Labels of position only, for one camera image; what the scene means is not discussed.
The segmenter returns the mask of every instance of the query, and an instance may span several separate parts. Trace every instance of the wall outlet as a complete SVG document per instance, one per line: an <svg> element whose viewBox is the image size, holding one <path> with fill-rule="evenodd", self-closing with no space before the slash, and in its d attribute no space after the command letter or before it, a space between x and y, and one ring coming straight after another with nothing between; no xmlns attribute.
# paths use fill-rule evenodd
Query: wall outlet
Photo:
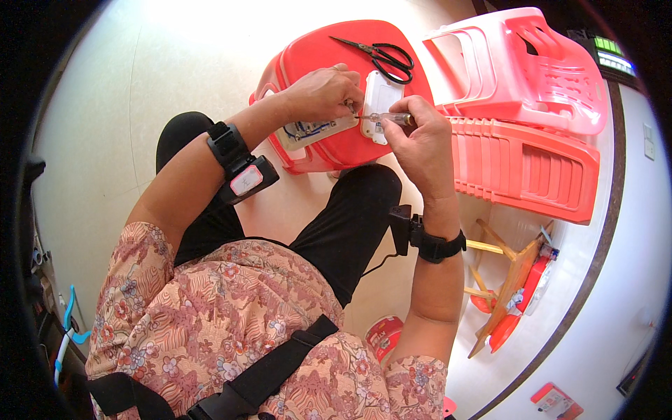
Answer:
<svg viewBox="0 0 672 420"><path fill-rule="evenodd" d="M653 131L651 126L644 124L644 156L648 157L651 160L656 159L656 148L652 140Z"/></svg>

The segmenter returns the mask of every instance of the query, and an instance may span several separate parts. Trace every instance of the floral blouse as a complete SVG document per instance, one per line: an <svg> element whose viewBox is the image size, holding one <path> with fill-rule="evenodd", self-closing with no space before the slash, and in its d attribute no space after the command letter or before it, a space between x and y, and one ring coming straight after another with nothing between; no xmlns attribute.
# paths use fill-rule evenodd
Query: floral blouse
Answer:
<svg viewBox="0 0 672 420"><path fill-rule="evenodd" d="M179 416L321 314L343 326L324 277L277 244L227 243L176 268L173 258L158 227L124 228L98 298L90 379L125 372ZM441 419L445 385L446 365L437 359L401 358L383 370L366 342L338 332L310 351L259 412L278 419ZM105 418L95 400L93 406ZM117 418L139 417L133 407Z"/></svg>

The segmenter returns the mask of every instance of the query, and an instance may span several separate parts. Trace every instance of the label sticker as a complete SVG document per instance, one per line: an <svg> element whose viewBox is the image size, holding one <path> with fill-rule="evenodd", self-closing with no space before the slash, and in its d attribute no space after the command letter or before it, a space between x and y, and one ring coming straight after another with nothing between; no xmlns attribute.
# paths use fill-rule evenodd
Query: label sticker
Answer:
<svg viewBox="0 0 672 420"><path fill-rule="evenodd" d="M256 166L250 165L231 181L231 190L237 196L242 196L259 185L262 181L263 175L261 172L259 172Z"/></svg>

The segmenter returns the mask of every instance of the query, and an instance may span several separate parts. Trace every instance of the floor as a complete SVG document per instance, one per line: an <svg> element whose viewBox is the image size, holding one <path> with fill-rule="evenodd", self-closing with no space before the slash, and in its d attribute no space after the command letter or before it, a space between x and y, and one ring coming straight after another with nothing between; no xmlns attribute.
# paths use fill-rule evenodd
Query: floor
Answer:
<svg viewBox="0 0 672 420"><path fill-rule="evenodd" d="M199 110L217 121L243 109L267 62L285 45L315 28L352 19L382 19L400 28L420 58L434 98L440 101L446 86L421 39L443 24L474 15L467 0L389 0L385 7L379 1L344 0L324 12L316 11L312 1L291 1L291 7L281 3L114 0L69 58L38 128L34 150L47 167L35 183L34 201L43 248L52 251L56 288L66 300L69 285L77 289L80 325L91 327L110 253L128 213L154 177L157 139L172 116ZM613 135L611 144L608 138L588 141L599 143L601 151L613 150ZM281 167L267 142L255 154ZM394 156L379 162L402 179L401 202L421 213L421 197ZM552 280L556 293L544 299L547 305L538 311L543 316L526 317L519 328L523 333L511 338L508 350L502 347L495 355L482 351L467 360L474 332L485 318L464 299L446 388L458 404L457 418L478 411L522 371L574 298L595 251L606 209L611 167L609 158L603 157L603 162L607 165L604 174L600 172L591 226L558 223L558 244L571 251L556 262L554 276L564 281ZM273 187L238 204L237 211L248 235L289 243L323 208L333 181L324 173L281 172L280 176ZM469 239L480 238L475 220L482 218L514 249L521 249L546 221L468 196L460 200L462 229ZM283 206L271 206L271 201ZM518 222L511 224L511 218ZM370 266L393 251L388 232ZM364 336L384 315L405 317L416 252L411 248L408 257L389 259L362 280L346 308L346 330ZM481 263L486 283L502 270L499 257L479 261L473 250L465 254L467 263ZM470 275L466 278L468 285L473 283Z"/></svg>

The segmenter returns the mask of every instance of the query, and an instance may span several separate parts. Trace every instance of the woman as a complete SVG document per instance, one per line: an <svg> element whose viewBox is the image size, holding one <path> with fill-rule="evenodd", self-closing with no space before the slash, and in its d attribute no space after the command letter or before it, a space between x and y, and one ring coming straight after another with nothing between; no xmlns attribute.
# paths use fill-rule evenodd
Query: woman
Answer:
<svg viewBox="0 0 672 420"><path fill-rule="evenodd" d="M359 81L343 63L319 69L226 122L253 150L290 122L346 116L345 103L359 110ZM423 195L425 231L450 241L460 232L450 123L417 96L390 111L415 117L412 132L387 120L383 129ZM401 196L392 170L358 167L339 179L326 208L288 247L246 238L234 208L215 197L224 170L207 144L211 125L191 112L162 132L158 174L112 253L86 364L90 379L125 372L178 416L322 314L342 327L342 309ZM382 368L359 337L337 332L310 350L258 417L442 418L463 275L460 253L440 263L418 258L411 307L389 366ZM94 406L105 417L95 400ZM118 418L138 418L138 411Z"/></svg>

